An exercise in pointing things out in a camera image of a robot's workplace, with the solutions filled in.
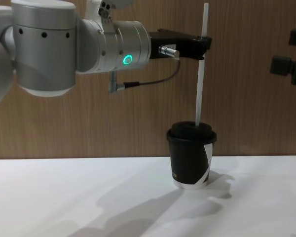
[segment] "cable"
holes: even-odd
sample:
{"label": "cable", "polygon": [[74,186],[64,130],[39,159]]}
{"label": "cable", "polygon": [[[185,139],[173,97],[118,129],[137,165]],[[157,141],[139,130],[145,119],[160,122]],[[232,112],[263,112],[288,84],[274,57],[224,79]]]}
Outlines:
{"label": "cable", "polygon": [[135,82],[124,82],[125,89],[131,88],[131,87],[135,87],[135,86],[153,85],[153,84],[159,84],[159,83],[166,82],[168,80],[171,80],[172,78],[174,78],[178,74],[178,72],[180,71],[180,67],[181,67],[181,62],[179,60],[178,61],[178,64],[177,64],[177,68],[176,68],[176,70],[174,71],[174,73],[171,76],[169,76],[169,77],[167,77],[165,79],[155,80],[155,81],[149,81],[149,82],[139,82],[139,81],[135,81]]}

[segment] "tabletop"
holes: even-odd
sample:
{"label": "tabletop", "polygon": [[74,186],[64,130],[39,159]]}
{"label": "tabletop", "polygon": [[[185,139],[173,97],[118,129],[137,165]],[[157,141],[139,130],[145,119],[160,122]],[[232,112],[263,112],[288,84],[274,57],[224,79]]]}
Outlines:
{"label": "tabletop", "polygon": [[296,237],[296,157],[214,157],[197,191],[169,158],[0,160],[0,237]]}

